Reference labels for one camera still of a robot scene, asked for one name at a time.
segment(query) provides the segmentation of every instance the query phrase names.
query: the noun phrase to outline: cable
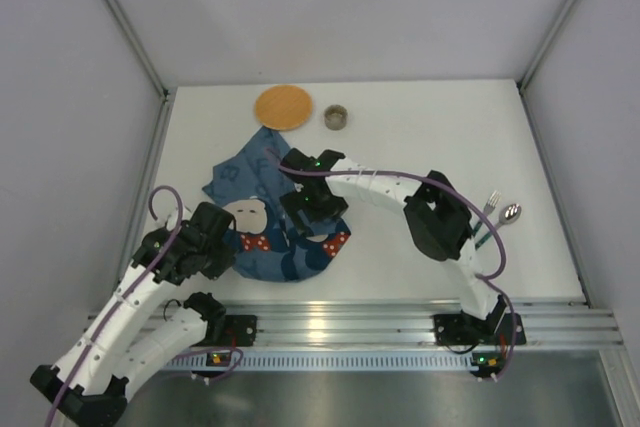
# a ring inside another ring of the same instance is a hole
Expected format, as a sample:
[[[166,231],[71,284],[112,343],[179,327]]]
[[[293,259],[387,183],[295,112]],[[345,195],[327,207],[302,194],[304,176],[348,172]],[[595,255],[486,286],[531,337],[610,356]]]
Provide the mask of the cable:
[[[518,318],[516,317],[516,310],[513,308],[513,303],[511,303],[511,299],[509,298],[509,296],[506,294],[504,290],[502,290],[500,287],[495,285],[493,282],[487,279],[486,276],[484,275],[476,274],[476,277],[482,280],[485,284],[487,284],[489,288],[495,290],[498,294],[502,296],[504,301],[507,303],[507,306],[509,307],[509,312],[511,313],[512,328],[511,328],[511,339],[509,342],[509,350],[507,351],[507,357],[504,361],[504,365],[502,366],[502,370],[497,374],[494,374],[491,376],[491,378],[494,381],[498,382],[502,377],[504,377],[504,374],[506,373],[507,369],[511,365],[511,362],[513,361],[513,351],[516,347],[516,340],[518,338],[518,331],[517,331]]]
[[[207,379],[209,380],[209,384],[211,384],[212,382],[217,382],[218,380],[224,379],[226,377],[229,376],[229,373],[236,370],[239,366],[240,363],[242,362],[242,359],[244,358],[244,352],[240,349],[237,349],[235,347],[215,347],[216,350],[210,350],[210,349],[205,349],[205,350],[199,350],[197,352],[193,352],[193,353],[189,353],[189,354],[180,354],[182,355],[184,358],[184,356],[191,356],[191,355],[200,355],[204,352],[210,353],[210,352],[225,352],[228,351],[229,353],[231,353],[231,355],[233,355],[234,353],[237,353],[239,355],[239,358],[224,372],[222,372],[220,375],[218,375],[217,377],[207,377]],[[177,372],[177,373],[170,373],[167,375],[163,375],[158,377],[157,379],[154,377],[154,379],[156,379],[155,381],[149,381],[147,383],[145,383],[140,390],[138,390],[138,392],[136,392],[136,396],[140,395],[141,392],[145,391],[147,388],[149,388],[151,385],[155,385],[157,383],[160,382],[164,382],[165,380],[169,380],[169,379],[175,379],[177,377],[182,377],[182,378],[192,378],[193,376],[196,376],[198,378],[203,378],[201,375],[198,374],[194,374],[193,372],[191,373],[187,373],[187,372]]]
[[[162,309],[162,318],[164,319],[165,322],[168,322],[168,320],[167,320],[167,307],[169,307],[171,302],[175,302],[178,305],[178,307],[182,307],[182,303],[178,299],[170,299],[169,301],[167,301],[167,303],[164,304],[164,308]]]
[[[356,172],[352,170],[306,172],[301,170],[290,169],[280,164],[280,158],[278,157],[277,152],[273,151],[272,149],[269,149],[268,147],[265,148],[265,152],[267,152],[271,157],[275,158],[278,161],[278,169],[280,169],[281,172],[286,172],[289,174],[301,175],[305,177],[333,177],[336,175],[355,175],[356,174]],[[500,237],[500,234],[498,234],[498,230],[493,226],[489,218],[478,207],[476,207],[469,199],[467,199],[466,197],[464,197],[463,195],[461,195],[459,192],[449,187],[448,185],[443,184],[442,182],[428,179],[426,177],[421,177],[416,174],[410,174],[407,172],[400,172],[396,170],[361,170],[358,173],[358,175],[372,175],[372,176],[385,175],[385,176],[391,176],[391,177],[404,177],[407,179],[417,180],[419,182],[422,182],[423,184],[431,185],[440,190],[443,190],[447,194],[451,195],[453,198],[465,204],[474,214],[476,214],[478,219],[480,219],[480,221],[487,226],[487,228],[489,229],[489,232],[491,232],[498,246],[498,251],[500,252],[500,264],[498,266],[498,269],[494,273],[488,274],[488,275],[476,274],[476,277],[482,280],[490,289],[494,290],[495,292],[503,296],[511,312],[511,322],[513,325],[513,329],[511,332],[511,342],[509,345],[509,351],[507,353],[507,358],[505,360],[504,367],[497,375],[493,376],[493,379],[496,382],[500,380],[504,376],[504,373],[506,372],[507,368],[511,365],[511,361],[513,359],[513,351],[514,351],[515,343],[517,339],[517,332],[516,332],[517,317],[516,317],[515,309],[513,308],[513,304],[511,303],[511,299],[509,299],[509,296],[507,296],[507,294],[502,289],[500,289],[498,286],[496,286],[492,282],[492,280],[498,278],[504,272],[504,269],[507,266],[507,252],[504,247],[504,243],[502,242],[502,238]]]
[[[232,356],[233,356],[234,353],[236,353],[239,356],[238,356],[238,359],[234,362],[234,364],[229,366],[229,368],[227,370],[225,370],[223,373],[221,373],[217,377],[212,377],[211,378],[211,382],[217,382],[219,380],[226,379],[227,377],[229,377],[234,370],[236,370],[238,367],[240,367],[240,364],[242,363],[242,359],[244,359],[244,352],[241,349],[238,349],[237,347],[231,347],[231,348],[229,348],[229,347],[211,347],[209,349],[195,350],[193,352],[187,352],[185,354],[176,355],[174,357],[174,360],[186,359],[188,357],[195,357],[196,355],[202,355],[202,354],[211,354],[211,353],[214,353],[214,352],[229,352],[229,353],[231,353]]]
[[[176,203],[178,204],[178,220],[176,222],[176,226],[171,231],[171,234],[169,235],[169,238],[167,239],[167,241],[162,246],[162,249],[160,249],[160,252],[158,252],[158,254],[155,256],[155,258],[151,261],[151,263],[144,270],[144,272],[142,272],[142,274],[140,274],[140,276],[129,286],[129,288],[123,292],[122,300],[126,300],[127,297],[129,297],[133,293],[133,291],[142,283],[142,281],[145,279],[145,277],[158,265],[160,260],[162,260],[162,257],[164,257],[165,254],[167,253],[167,251],[169,250],[169,248],[171,248],[171,245],[176,240],[176,237],[178,237],[178,233],[180,232],[180,227],[181,227],[181,224],[182,224],[182,216],[183,216],[183,213],[184,213],[184,205],[182,203],[182,199],[180,198],[180,195],[178,194],[176,189],[174,189],[173,187],[170,187],[168,185],[160,185],[160,186],[156,187],[155,189],[153,189],[151,191],[151,195],[149,196],[149,212],[151,213],[151,216],[153,217],[154,220],[158,220],[158,216],[155,214],[155,212],[153,210],[153,199],[158,194],[158,192],[160,192],[161,190],[167,190],[167,191],[171,192],[171,194],[173,194],[173,196],[176,199]],[[47,414],[47,418],[45,420],[45,424],[44,424],[45,427],[51,427],[51,425],[53,424],[53,419],[54,419],[54,417],[56,415],[56,411],[58,410],[58,406],[60,405],[60,402],[62,401],[62,397],[66,393],[67,389],[71,385],[71,382],[73,382],[73,378],[76,376],[76,374],[80,370],[80,367],[82,367],[82,364],[84,363],[84,361],[86,360],[87,356],[89,355],[89,351],[91,350],[91,346],[98,340],[98,337],[100,336],[100,334],[104,330],[104,328],[107,325],[107,323],[109,322],[109,320],[111,320],[111,318],[114,316],[114,314],[120,308],[120,305],[122,305],[122,300],[116,301],[111,306],[109,311],[107,311],[105,316],[102,318],[100,323],[97,325],[97,327],[93,331],[93,334],[91,335],[91,337],[89,339],[89,342],[85,346],[84,350],[78,356],[78,360],[76,360],[76,363],[71,368],[71,371],[69,372],[69,375],[67,375],[67,379],[64,381],[64,383],[60,387],[60,390],[58,390],[58,393],[56,394],[55,399],[53,399],[53,403],[51,404],[51,409],[49,409],[49,413]]]
[[[504,336],[504,334],[500,334],[500,336],[498,337],[498,340],[500,341],[500,355],[502,355],[502,358],[506,360],[506,358],[507,358],[507,339]]]
[[[464,354],[469,354],[471,352],[473,352],[473,349],[475,349],[478,346],[478,344],[473,344],[470,347],[467,347],[464,350],[454,350],[452,349],[449,345],[445,345],[445,349],[447,349],[449,352],[456,354],[456,355],[464,355]]]

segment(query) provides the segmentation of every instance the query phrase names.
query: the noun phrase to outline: small metal can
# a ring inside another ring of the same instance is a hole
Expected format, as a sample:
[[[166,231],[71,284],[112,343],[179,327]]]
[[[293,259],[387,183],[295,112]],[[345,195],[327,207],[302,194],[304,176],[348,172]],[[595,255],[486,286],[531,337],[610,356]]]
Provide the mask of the small metal can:
[[[347,109],[341,105],[330,105],[324,111],[324,125],[331,130],[340,130],[347,125]]]

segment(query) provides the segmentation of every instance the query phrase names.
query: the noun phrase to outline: white table surface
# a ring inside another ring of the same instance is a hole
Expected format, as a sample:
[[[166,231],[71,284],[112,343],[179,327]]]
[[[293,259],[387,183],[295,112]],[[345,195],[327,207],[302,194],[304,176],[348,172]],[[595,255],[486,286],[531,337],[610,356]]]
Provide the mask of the white table surface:
[[[440,170],[482,207],[498,189],[503,207],[517,201],[523,214],[501,229],[507,269],[497,284],[516,299],[583,299],[551,193],[513,81],[419,81],[299,84],[314,112],[302,127],[284,132],[307,155],[324,149],[379,169],[427,174]],[[260,127],[256,98],[269,86],[181,87],[177,91],[156,185],[178,189],[192,209],[210,199],[201,188],[212,166],[235,155]],[[349,122],[330,131],[322,112],[344,105]],[[173,209],[158,196],[160,214]],[[497,220],[498,210],[493,215]],[[195,276],[189,289],[221,301],[389,301],[454,299],[442,267],[413,246],[406,222],[390,212],[351,201],[345,220],[353,235],[320,275],[296,284],[249,280],[229,270],[218,281]],[[147,219],[145,232],[154,228]],[[498,264],[495,244],[478,253],[485,270]]]

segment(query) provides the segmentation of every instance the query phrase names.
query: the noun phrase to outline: gray wall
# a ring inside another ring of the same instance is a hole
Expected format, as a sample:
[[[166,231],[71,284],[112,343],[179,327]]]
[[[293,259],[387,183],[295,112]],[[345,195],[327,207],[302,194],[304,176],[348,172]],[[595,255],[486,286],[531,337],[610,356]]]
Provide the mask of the gray wall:
[[[120,0],[169,85],[518,78],[561,0]]]
[[[582,0],[528,96],[595,300],[640,372],[640,0]]]
[[[100,0],[0,0],[0,412],[106,298],[159,100]]]

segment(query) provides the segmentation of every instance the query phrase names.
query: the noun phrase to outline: white arm segment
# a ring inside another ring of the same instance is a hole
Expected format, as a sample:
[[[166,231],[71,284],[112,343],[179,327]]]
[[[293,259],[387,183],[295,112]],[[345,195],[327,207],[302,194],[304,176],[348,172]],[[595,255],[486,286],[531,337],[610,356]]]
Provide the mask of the white arm segment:
[[[361,170],[374,170],[348,158],[335,163],[332,171],[352,170],[353,175],[326,177],[333,195],[358,198],[364,202],[384,207],[404,216],[405,198],[416,193],[421,182],[402,177],[359,175]],[[443,262],[445,272],[456,286],[462,310],[469,315],[484,320],[498,301],[498,294],[476,277],[483,270],[476,261],[473,238],[467,240],[460,251],[458,260]]]
[[[169,282],[153,281],[153,273],[145,277],[135,291],[124,301],[121,294],[144,272],[144,267],[129,266],[116,292],[111,296],[98,317],[80,340],[61,357],[55,366],[60,368],[58,378],[65,380],[75,365],[78,357],[90,342],[90,338],[100,321],[111,309],[113,304],[121,301],[116,313],[106,324],[97,341],[93,344],[89,356],[83,362],[80,370],[73,378],[71,385],[84,388],[83,395],[102,394],[111,381],[111,375],[120,362],[125,351],[138,334],[149,316],[163,301],[171,296],[176,286]]]
[[[116,377],[129,379],[127,401],[171,359],[204,339],[207,325],[195,310],[178,309],[162,327],[131,346],[114,371]]]

